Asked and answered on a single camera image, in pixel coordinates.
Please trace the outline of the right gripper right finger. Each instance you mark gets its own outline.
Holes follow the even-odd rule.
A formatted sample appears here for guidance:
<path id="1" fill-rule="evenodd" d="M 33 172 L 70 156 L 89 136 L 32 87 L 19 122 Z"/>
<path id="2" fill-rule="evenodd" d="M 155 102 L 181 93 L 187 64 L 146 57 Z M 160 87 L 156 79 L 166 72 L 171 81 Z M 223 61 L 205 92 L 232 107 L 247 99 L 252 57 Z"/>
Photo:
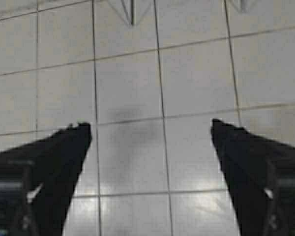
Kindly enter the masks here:
<path id="1" fill-rule="evenodd" d="M 212 144 L 242 236 L 295 236 L 295 147 L 214 118 Z"/>

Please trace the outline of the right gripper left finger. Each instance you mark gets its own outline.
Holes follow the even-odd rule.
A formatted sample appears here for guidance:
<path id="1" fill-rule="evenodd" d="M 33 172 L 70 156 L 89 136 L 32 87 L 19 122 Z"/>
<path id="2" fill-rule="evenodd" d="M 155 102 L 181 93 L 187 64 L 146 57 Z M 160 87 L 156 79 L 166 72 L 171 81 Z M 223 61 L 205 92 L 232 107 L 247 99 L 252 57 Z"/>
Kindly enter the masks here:
<path id="1" fill-rule="evenodd" d="M 0 151 L 0 236 L 60 236 L 92 142 L 88 122 Z"/>

